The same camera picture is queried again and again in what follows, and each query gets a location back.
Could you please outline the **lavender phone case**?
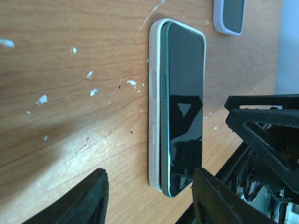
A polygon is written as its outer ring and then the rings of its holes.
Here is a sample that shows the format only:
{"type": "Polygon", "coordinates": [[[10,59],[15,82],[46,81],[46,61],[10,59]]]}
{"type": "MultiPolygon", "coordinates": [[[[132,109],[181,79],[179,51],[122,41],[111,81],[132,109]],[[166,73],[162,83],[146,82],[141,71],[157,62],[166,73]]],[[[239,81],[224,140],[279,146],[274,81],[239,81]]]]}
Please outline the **lavender phone case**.
{"type": "Polygon", "coordinates": [[[213,25],[216,31],[239,36],[243,30],[246,0],[214,0],[213,25]]]}

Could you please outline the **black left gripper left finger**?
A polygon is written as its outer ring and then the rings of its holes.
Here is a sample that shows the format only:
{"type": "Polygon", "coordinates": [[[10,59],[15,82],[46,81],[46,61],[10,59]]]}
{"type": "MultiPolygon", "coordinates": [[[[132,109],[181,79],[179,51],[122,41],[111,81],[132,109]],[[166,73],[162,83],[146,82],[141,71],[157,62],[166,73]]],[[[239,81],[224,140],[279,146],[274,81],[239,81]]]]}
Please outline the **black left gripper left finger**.
{"type": "Polygon", "coordinates": [[[95,169],[26,224],[104,224],[109,197],[106,170],[95,169]]]}

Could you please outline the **green-edged black phone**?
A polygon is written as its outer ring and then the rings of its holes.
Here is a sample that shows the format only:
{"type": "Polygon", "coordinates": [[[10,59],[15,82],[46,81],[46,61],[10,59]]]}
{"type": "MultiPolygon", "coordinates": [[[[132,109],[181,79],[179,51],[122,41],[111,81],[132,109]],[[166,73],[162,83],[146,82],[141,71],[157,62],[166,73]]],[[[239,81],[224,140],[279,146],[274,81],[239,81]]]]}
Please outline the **green-edged black phone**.
{"type": "Polygon", "coordinates": [[[202,165],[204,35],[170,21],[161,29],[161,188],[173,198],[202,165]]]}

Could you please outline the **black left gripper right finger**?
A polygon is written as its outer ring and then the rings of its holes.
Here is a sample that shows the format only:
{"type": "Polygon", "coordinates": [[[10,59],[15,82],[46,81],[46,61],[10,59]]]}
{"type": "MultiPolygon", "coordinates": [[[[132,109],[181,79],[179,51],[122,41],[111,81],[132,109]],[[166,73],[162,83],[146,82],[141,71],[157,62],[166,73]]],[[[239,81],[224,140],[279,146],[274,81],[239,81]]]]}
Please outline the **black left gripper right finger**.
{"type": "Polygon", "coordinates": [[[204,168],[194,172],[194,213],[198,224],[274,224],[204,168]]]}

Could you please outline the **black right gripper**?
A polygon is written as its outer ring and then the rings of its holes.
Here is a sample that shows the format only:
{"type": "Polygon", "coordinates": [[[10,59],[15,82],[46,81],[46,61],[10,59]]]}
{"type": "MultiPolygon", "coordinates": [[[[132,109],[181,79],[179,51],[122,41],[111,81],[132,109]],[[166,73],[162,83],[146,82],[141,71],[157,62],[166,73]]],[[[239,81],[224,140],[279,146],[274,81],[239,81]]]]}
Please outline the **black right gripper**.
{"type": "MultiPolygon", "coordinates": [[[[214,175],[275,224],[299,222],[299,96],[229,96],[227,126],[242,143],[214,175]]],[[[177,221],[197,224],[193,203],[177,221]]]]}

